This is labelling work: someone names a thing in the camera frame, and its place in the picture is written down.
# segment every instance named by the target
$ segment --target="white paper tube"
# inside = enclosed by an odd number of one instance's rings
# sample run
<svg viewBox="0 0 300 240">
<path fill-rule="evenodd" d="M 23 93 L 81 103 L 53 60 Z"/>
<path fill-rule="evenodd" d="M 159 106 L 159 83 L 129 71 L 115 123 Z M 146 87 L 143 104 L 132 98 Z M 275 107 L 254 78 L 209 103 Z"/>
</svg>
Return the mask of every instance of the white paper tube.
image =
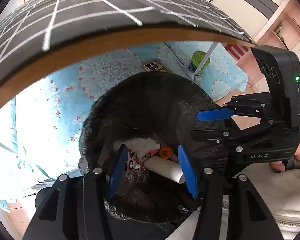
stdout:
<svg viewBox="0 0 300 240">
<path fill-rule="evenodd" d="M 167 179 L 175 181 L 176 183 L 182 184 L 185 182 L 185 177 L 183 176 L 179 163 L 153 156 L 146 161 L 145 167 Z"/>
</svg>

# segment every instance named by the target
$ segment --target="green container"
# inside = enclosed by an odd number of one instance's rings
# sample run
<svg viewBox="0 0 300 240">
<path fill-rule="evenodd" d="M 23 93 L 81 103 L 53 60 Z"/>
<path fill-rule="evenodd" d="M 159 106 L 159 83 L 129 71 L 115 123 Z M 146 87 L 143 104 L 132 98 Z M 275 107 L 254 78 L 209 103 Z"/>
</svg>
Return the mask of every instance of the green container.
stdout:
<svg viewBox="0 0 300 240">
<path fill-rule="evenodd" d="M 194 54 L 192 54 L 192 58 L 191 58 L 191 61 L 190 61 L 189 67 L 188 67 L 190 72 L 192 72 L 192 73 L 195 72 L 195 70 L 197 69 L 197 67 L 199 66 L 200 62 L 203 60 L 205 55 L 206 55 L 206 53 L 203 51 L 200 51 L 200 50 L 197 50 L 194 52 Z M 210 57 L 208 58 L 208 60 L 203 65 L 202 69 L 199 71 L 199 73 L 197 75 L 201 75 L 209 63 L 210 63 Z"/>
</svg>

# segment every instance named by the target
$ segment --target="silver zipper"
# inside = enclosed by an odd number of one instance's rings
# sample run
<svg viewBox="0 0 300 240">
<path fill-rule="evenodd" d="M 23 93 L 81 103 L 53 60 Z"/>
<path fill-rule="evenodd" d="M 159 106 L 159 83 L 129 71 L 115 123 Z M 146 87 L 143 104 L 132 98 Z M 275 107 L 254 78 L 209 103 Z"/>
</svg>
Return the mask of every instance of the silver zipper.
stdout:
<svg viewBox="0 0 300 240">
<path fill-rule="evenodd" d="M 227 204 L 222 204 L 222 208 L 224 210 L 229 211 L 229 206 Z M 282 220 L 282 219 L 278 219 L 278 218 L 274 218 L 274 220 L 277 222 L 277 224 L 279 226 L 300 228 L 299 221 Z"/>
</svg>

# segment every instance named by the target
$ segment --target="black trash bag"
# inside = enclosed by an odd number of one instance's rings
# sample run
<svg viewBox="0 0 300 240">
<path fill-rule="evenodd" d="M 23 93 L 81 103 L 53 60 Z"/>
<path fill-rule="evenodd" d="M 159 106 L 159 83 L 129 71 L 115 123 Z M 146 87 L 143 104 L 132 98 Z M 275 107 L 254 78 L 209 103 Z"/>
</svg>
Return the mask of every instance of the black trash bag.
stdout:
<svg viewBox="0 0 300 240">
<path fill-rule="evenodd" d="M 98 166 L 107 139 L 147 138 L 154 133 L 177 154 L 183 145 L 195 173 L 204 167 L 222 173 L 227 150 L 223 145 L 195 142 L 194 129 L 224 129 L 223 121 L 200 122 L 200 110 L 220 108 L 195 83 L 172 73 L 140 73 L 109 90 L 91 108 L 79 139 L 79 167 L 83 174 Z M 237 128 L 234 122 L 230 125 Z M 154 172 L 145 183 L 122 182 L 117 195 L 105 199 L 106 210 L 122 220 L 180 225 L 198 204 L 186 184 Z"/>
</svg>

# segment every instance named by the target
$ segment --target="red and white striped object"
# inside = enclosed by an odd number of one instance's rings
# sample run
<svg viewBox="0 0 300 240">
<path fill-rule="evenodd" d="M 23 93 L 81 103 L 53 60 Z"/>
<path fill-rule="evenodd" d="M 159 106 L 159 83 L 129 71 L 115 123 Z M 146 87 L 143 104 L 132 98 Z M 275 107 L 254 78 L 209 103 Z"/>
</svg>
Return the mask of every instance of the red and white striped object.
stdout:
<svg viewBox="0 0 300 240">
<path fill-rule="evenodd" d="M 226 51 L 238 61 L 244 54 L 249 51 L 249 48 L 241 45 L 228 44 L 225 46 Z"/>
</svg>

